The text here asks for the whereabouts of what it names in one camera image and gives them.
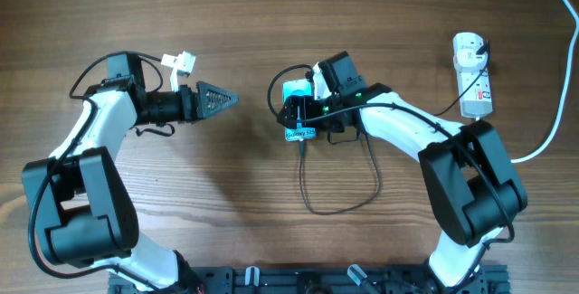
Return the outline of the blue screen smartphone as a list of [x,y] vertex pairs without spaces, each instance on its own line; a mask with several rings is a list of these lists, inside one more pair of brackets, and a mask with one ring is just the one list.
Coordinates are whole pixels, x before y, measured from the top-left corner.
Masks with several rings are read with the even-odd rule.
[[[291,120],[301,120],[305,118],[305,104],[306,96],[311,96],[313,90],[310,83],[306,79],[298,79],[293,81],[285,81],[282,83],[282,99],[286,101],[291,98],[289,118]],[[295,128],[285,128],[285,138],[288,142],[303,141],[312,139],[317,136],[315,128],[304,127],[302,124],[297,124]]]

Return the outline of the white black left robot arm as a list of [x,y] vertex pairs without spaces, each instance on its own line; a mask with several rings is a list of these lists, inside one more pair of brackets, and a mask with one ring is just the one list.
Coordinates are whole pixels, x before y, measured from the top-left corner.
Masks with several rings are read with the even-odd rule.
[[208,119],[239,97],[202,81],[179,84],[195,64],[189,52],[157,58],[121,51],[102,61],[108,76],[78,97],[83,111],[71,133],[23,169],[33,261],[58,279],[106,270],[142,293],[202,293],[203,281],[183,256],[139,230],[115,159],[130,130],[159,134],[164,126]]

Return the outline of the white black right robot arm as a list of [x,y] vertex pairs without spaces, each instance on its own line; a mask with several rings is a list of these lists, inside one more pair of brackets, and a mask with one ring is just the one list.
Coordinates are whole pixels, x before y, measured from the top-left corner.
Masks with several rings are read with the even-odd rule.
[[413,158],[441,227],[422,290],[460,293],[482,283],[482,257],[514,240],[514,219],[528,203],[495,128],[440,119],[382,83],[367,84],[347,52],[301,68],[303,78],[282,84],[283,106],[272,112],[287,141],[353,127],[358,137],[380,138]]

